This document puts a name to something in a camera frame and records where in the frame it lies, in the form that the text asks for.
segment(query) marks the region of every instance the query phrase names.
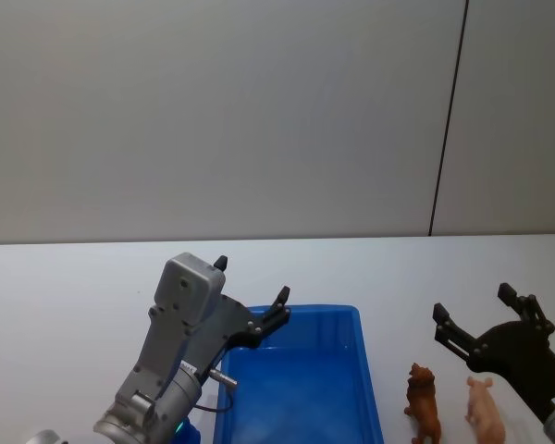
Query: blue plastic bin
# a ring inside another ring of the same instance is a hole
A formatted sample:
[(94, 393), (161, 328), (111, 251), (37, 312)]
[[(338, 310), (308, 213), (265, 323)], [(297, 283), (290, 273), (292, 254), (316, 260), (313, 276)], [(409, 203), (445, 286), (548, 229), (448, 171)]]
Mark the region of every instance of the blue plastic bin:
[[(214, 444), (382, 444), (358, 311), (291, 309), (259, 349), (224, 358), (239, 387), (232, 410), (216, 415)], [(218, 405), (227, 401), (220, 388)]]

